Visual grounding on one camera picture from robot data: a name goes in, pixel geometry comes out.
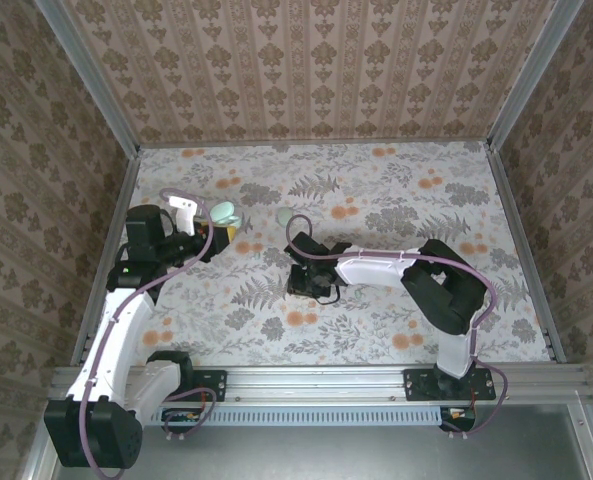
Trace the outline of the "floral patterned table cover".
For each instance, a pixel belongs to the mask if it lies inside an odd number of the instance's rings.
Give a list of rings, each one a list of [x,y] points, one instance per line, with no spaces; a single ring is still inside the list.
[[[436,331],[404,290],[350,286],[319,301],[287,293],[286,237],[305,230],[326,246],[370,250],[445,242],[498,295],[479,326],[479,357],[549,359],[480,141],[146,149],[139,160],[132,205],[157,204],[175,187],[211,206],[232,202],[242,224],[221,254],[164,285],[135,364],[173,349],[210,367],[433,362]],[[294,212],[286,226],[281,207]]]

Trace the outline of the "grey metal sheet panel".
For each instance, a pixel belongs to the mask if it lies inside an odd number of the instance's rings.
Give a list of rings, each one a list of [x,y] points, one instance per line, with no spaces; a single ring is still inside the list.
[[[480,433],[436,427],[149,428],[121,480],[593,480],[593,413],[507,406]]]

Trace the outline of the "aluminium frame corner post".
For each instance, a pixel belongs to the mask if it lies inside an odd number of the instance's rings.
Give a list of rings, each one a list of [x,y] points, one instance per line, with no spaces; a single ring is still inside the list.
[[[101,62],[93,58],[91,50],[85,44],[83,36],[63,1],[35,0],[35,2],[127,158],[129,160],[136,159],[139,150],[136,134],[129,125],[116,95],[105,78]]]
[[[499,151],[508,138],[583,3],[584,0],[556,0],[487,136],[493,151]]]

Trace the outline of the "aluminium table side rail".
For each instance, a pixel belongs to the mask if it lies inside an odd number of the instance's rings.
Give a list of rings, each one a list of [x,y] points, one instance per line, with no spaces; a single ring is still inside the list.
[[[83,360],[88,340],[94,336],[96,328],[102,320],[106,281],[108,274],[114,265],[115,254],[120,246],[126,212],[129,208],[131,197],[135,189],[139,167],[140,160],[138,157],[131,159],[127,164],[125,177],[121,185],[116,207],[100,257],[100,263],[94,277],[89,299],[80,324],[76,344],[71,356],[71,366],[78,366]]]
[[[540,322],[542,335],[547,344],[549,356],[557,363],[567,363],[568,360],[560,335],[555,325],[500,154],[487,143],[484,143],[483,146],[485,147],[490,169],[505,211],[509,230],[512,234],[535,313]]]

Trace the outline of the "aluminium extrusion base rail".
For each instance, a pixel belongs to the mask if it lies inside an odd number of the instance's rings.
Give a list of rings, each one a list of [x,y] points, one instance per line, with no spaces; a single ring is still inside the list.
[[[402,404],[406,399],[403,372],[423,365],[197,367],[224,370],[227,386],[223,406]],[[495,400],[491,405],[565,404],[592,397],[583,368],[557,363],[501,363],[490,367]],[[465,405],[469,401],[414,401],[412,404]]]

